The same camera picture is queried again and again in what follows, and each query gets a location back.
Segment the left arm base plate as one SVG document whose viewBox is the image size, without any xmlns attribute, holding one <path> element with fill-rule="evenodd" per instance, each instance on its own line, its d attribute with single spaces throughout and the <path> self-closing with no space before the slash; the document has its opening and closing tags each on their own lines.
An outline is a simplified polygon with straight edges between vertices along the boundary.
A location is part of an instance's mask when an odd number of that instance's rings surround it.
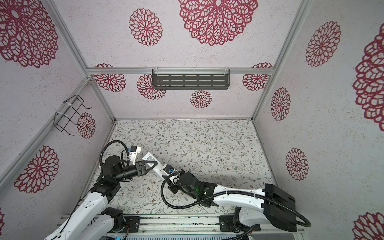
<svg viewBox="0 0 384 240">
<path fill-rule="evenodd" d="M 124 225 L 122 233 L 137 233 L 139 231 L 141 217 L 137 216 L 124 216 Z"/>
</svg>

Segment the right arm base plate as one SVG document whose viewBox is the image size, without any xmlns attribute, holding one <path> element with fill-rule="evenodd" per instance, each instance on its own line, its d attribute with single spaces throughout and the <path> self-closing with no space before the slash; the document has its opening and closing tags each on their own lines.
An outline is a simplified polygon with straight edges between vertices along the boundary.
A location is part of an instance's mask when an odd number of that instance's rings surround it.
<svg viewBox="0 0 384 240">
<path fill-rule="evenodd" d="M 219 216 L 219 225 L 221 232 L 232 232 L 239 234 L 240 232 L 246 232 L 251 227 L 240 223 L 239 219 L 236 219 L 234 215 L 222 215 Z"/>
</svg>

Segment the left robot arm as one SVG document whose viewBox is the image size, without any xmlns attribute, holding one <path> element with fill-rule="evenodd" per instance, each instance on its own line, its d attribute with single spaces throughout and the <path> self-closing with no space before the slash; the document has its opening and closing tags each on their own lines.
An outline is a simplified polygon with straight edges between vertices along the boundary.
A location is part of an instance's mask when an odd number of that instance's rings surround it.
<svg viewBox="0 0 384 240">
<path fill-rule="evenodd" d="M 123 212 L 108 206 L 121 188 L 121 182 L 146 175 L 157 161 L 139 161 L 123 166 L 118 156 L 110 156 L 102 164 L 102 178 L 91 188 L 82 204 L 47 240 L 98 240 L 111 230 L 124 228 Z"/>
</svg>

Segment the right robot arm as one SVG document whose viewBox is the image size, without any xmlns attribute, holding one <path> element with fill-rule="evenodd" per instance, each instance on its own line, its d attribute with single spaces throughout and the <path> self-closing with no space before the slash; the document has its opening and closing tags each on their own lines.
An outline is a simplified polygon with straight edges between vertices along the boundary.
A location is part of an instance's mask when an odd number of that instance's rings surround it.
<svg viewBox="0 0 384 240">
<path fill-rule="evenodd" d="M 165 198 L 165 186 L 173 194 L 182 191 L 195 202 L 183 207 L 170 204 Z M 266 184 L 263 189 L 238 190 L 201 182 L 192 173 L 181 172 L 164 178 L 161 198 L 168 207 L 179 210 L 195 205 L 207 208 L 233 206 L 236 208 L 233 224 L 239 228 L 270 223 L 277 229 L 294 233 L 299 223 L 295 198 L 273 184 Z"/>
</svg>

